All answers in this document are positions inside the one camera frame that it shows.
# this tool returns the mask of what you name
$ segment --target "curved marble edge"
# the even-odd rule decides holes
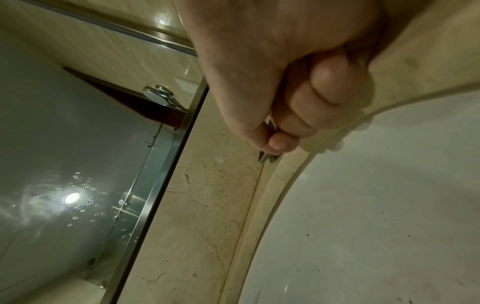
[[[392,16],[385,46],[370,67],[375,96],[361,96],[338,126],[305,140],[292,153],[265,164],[228,271],[220,304],[237,303],[252,258],[270,218],[303,168],[318,153],[341,149],[354,127],[391,108],[480,89],[480,2],[387,1]],[[433,117],[422,117],[424,120]]]

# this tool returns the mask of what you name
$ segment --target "floor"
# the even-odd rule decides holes
[[[479,303],[479,119],[480,91],[337,136],[276,211],[239,303]]]

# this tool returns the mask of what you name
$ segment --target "fingernail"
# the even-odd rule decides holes
[[[270,146],[276,150],[282,151],[286,149],[289,145],[286,141],[279,140],[279,141],[274,141],[270,143]]]

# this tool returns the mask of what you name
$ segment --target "skin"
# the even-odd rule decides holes
[[[175,5],[226,123],[274,155],[332,126],[360,93],[383,12],[378,0]]]

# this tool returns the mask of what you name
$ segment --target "metal frame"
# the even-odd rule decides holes
[[[189,138],[194,122],[199,115],[200,109],[208,92],[209,87],[206,79],[204,78],[200,83],[198,91],[193,98],[190,109],[188,110],[180,129],[175,134],[172,147],[170,148],[165,162],[161,167],[160,175],[157,178],[155,185],[153,185],[150,196],[143,206],[140,218],[138,219],[135,229],[131,234],[130,240],[126,245],[120,263],[113,273],[113,277],[107,286],[105,295],[103,296],[100,304],[116,303],[120,298],[120,294],[122,293],[125,282],[127,281],[130,271],[132,270],[140,251],[140,247],[145,240],[145,236],[147,235],[148,229],[158,210],[160,201],[167,189],[174,169],[177,166],[180,155],[185,147],[185,143]]]
[[[190,40],[179,38],[167,33],[152,30],[120,18],[95,12],[63,1],[52,0],[19,0],[52,12],[85,21],[99,27],[122,33],[131,37],[145,40],[159,46],[176,50],[188,55],[197,56],[197,52]]]
[[[148,41],[159,46],[163,46],[172,50],[176,50],[191,56],[197,56],[197,52],[191,41],[172,36],[166,33],[155,31],[147,27],[139,26],[137,24],[121,20],[102,13],[81,8],[69,3],[51,0],[19,0],[49,11],[53,11],[65,16],[69,16],[78,20],[82,20],[89,24],[97,25],[99,27],[122,33],[134,38]],[[163,163],[151,193],[143,206],[138,222],[128,240],[125,250],[123,251],[120,262],[113,273],[110,283],[107,286],[105,295],[100,304],[117,303],[125,282],[132,270],[135,260],[138,256],[140,248],[148,229],[153,221],[153,218],[158,210],[161,199],[167,189],[170,179],[173,175],[174,169],[177,166],[180,155],[185,147],[190,132],[192,131],[195,120],[197,119],[202,104],[209,92],[209,86],[205,78],[202,79],[197,93],[186,113],[179,130],[175,134],[172,147]]]

